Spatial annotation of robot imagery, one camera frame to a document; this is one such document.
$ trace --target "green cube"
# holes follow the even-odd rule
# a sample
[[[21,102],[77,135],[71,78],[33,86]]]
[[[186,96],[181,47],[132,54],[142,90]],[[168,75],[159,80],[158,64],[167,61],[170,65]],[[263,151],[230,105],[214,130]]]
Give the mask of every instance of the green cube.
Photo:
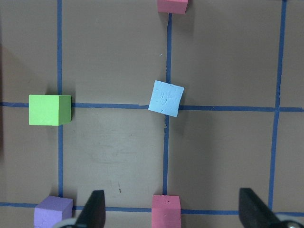
[[[71,122],[71,96],[29,95],[29,125],[60,126]]]

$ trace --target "purple cube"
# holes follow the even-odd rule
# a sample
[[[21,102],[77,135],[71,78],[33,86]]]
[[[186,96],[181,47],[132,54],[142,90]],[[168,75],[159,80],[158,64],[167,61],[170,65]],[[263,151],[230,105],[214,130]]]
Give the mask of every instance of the purple cube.
[[[73,200],[56,196],[46,197],[35,207],[34,228],[52,228],[72,217]]]

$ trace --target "pink cube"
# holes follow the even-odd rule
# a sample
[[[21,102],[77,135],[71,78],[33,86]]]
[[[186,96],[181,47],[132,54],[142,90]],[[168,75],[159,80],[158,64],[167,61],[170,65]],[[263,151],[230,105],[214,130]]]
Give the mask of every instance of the pink cube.
[[[188,0],[157,0],[159,12],[185,14]]]
[[[153,196],[152,228],[181,228],[179,196]]]
[[[34,228],[52,228],[56,223],[71,218],[72,206],[72,199],[46,197],[35,207]]]

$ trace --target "light blue cube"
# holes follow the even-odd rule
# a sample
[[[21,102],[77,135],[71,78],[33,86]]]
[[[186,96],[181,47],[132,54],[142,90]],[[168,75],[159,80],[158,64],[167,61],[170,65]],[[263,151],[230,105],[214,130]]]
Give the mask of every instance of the light blue cube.
[[[148,109],[176,117],[183,92],[183,87],[155,81]]]

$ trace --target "foam block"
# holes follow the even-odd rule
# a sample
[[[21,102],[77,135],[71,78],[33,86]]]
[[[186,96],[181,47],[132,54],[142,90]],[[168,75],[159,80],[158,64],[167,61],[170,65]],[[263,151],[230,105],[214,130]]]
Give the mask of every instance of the foam block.
[[[188,0],[157,0],[159,12],[185,14]]]
[[[52,228],[56,223],[72,217],[73,200],[46,197],[35,207],[34,228]]]
[[[148,109],[176,117],[183,91],[183,87],[155,81]]]
[[[152,228],[181,228],[179,196],[153,196]]]
[[[59,126],[71,122],[71,96],[29,95],[29,125]]]

